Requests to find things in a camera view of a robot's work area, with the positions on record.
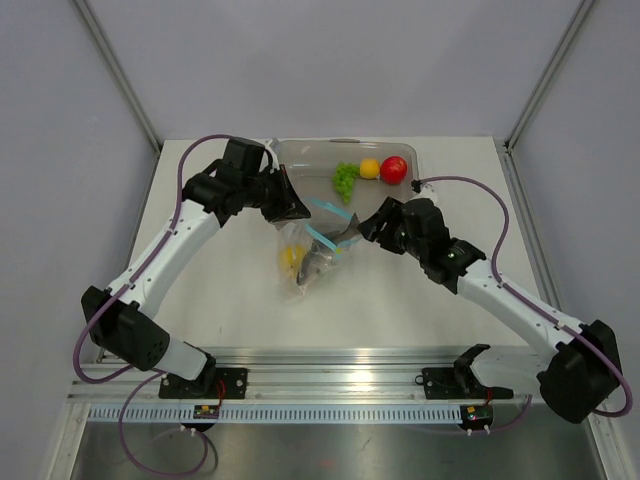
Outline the clear zip top bag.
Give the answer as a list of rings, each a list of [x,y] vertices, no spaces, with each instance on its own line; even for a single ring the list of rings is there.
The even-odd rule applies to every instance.
[[[355,212],[314,197],[303,202],[309,218],[277,225],[279,287],[291,299],[303,297],[325,280],[361,239]]]

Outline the yellow toy lemon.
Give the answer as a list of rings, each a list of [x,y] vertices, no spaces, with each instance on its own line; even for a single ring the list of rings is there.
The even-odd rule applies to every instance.
[[[279,253],[279,267],[283,274],[296,275],[307,250],[299,244],[287,245]]]

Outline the grey toy fish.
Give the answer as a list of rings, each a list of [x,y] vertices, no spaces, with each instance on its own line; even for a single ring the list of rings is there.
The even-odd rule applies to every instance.
[[[359,224],[359,217],[353,214],[343,230],[321,233],[309,225],[305,226],[312,242],[295,277],[300,288],[305,289],[326,274],[359,241]]]

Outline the green toy grapes bunch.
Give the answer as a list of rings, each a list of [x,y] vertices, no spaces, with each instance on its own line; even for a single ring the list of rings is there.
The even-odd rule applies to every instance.
[[[359,166],[354,163],[340,162],[332,176],[334,191],[345,205],[351,202],[355,180],[359,176]]]

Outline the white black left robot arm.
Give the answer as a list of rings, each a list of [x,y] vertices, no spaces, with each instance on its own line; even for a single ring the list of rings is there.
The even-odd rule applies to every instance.
[[[106,288],[84,292],[86,325],[72,354],[80,380],[105,383],[137,369],[174,376],[195,398],[214,390],[215,358],[155,322],[165,296],[191,258],[243,209],[259,210],[271,224],[310,216],[270,147],[226,134],[220,138],[226,143],[221,158],[189,179],[182,177],[186,161],[209,139],[196,140],[182,154],[174,210],[143,253]],[[80,363],[86,340],[125,361],[125,369],[101,378],[87,375]]]

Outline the clear grey plastic tray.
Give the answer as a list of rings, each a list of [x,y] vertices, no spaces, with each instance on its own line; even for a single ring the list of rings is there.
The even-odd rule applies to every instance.
[[[273,138],[267,146],[311,212],[307,220],[278,222],[278,230],[299,225],[313,235],[347,231],[357,238],[358,225],[387,198],[414,196],[417,153],[406,143]]]

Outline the orange toy fruit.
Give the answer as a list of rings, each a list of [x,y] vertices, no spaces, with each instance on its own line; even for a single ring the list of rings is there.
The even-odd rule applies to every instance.
[[[379,176],[380,164],[375,158],[364,158],[360,162],[359,176],[366,180],[374,180]]]

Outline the red toy tomato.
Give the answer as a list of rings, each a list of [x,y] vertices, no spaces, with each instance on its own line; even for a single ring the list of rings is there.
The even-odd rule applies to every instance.
[[[379,176],[389,185],[398,185],[408,172],[407,162],[400,156],[390,156],[380,165]]]

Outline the small circuit board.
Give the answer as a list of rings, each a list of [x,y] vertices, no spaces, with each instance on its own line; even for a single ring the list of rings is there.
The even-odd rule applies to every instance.
[[[463,411],[463,420],[483,428],[493,422],[494,410],[491,405],[468,406]]]
[[[196,419],[218,419],[220,408],[214,405],[195,405],[194,418]]]

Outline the left small circuit board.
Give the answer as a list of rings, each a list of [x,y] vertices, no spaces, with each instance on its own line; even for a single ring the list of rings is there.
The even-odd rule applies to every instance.
[[[214,405],[195,405],[194,418],[196,419],[218,419],[220,408]]]

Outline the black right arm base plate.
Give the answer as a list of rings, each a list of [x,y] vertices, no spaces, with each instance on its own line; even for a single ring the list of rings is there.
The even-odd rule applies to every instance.
[[[426,367],[415,377],[414,383],[424,390],[428,400],[510,400],[511,389],[485,387],[470,370],[452,366]]]

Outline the aluminium mounting rail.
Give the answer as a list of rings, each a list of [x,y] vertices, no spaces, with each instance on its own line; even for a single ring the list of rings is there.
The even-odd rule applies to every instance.
[[[414,379],[426,367],[445,367],[467,347],[258,349],[209,347],[220,367],[248,370],[246,405],[258,404],[424,404]],[[516,398],[534,395],[535,378],[547,366],[532,349],[494,346],[472,365],[484,385],[515,387]],[[131,370],[105,384],[74,379],[69,403],[122,403],[152,372]]]

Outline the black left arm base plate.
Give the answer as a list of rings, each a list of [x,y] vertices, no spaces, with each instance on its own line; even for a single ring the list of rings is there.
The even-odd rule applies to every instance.
[[[169,400],[241,400],[246,396],[248,373],[246,368],[216,367],[213,375],[196,380],[168,374],[161,380],[158,396]]]

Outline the aluminium frame post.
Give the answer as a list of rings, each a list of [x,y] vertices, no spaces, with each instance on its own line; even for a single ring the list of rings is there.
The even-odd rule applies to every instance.
[[[80,22],[94,44],[99,58],[111,76],[112,81],[121,94],[138,127],[144,134],[152,151],[156,157],[159,157],[162,151],[163,140],[160,138],[147,115],[91,2],[87,0],[70,0],[69,3],[76,11]]]
[[[551,91],[553,83],[558,78],[564,64],[569,58],[579,36],[586,27],[590,17],[596,10],[599,1],[581,0],[571,15],[550,57],[536,80],[534,87],[520,111],[515,124],[504,141],[507,153],[513,154],[519,141],[522,139],[529,124],[533,121],[537,111],[543,105]]]

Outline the right aluminium frame post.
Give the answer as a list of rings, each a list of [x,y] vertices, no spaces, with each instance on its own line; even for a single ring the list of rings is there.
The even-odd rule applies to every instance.
[[[590,17],[596,10],[599,1],[581,0],[571,15],[550,57],[536,80],[534,87],[520,111],[515,124],[504,141],[507,153],[513,154],[519,141],[522,139],[529,124],[533,121],[537,111],[543,105],[551,91],[553,83],[558,78],[564,64],[569,58],[579,36],[586,27]]]

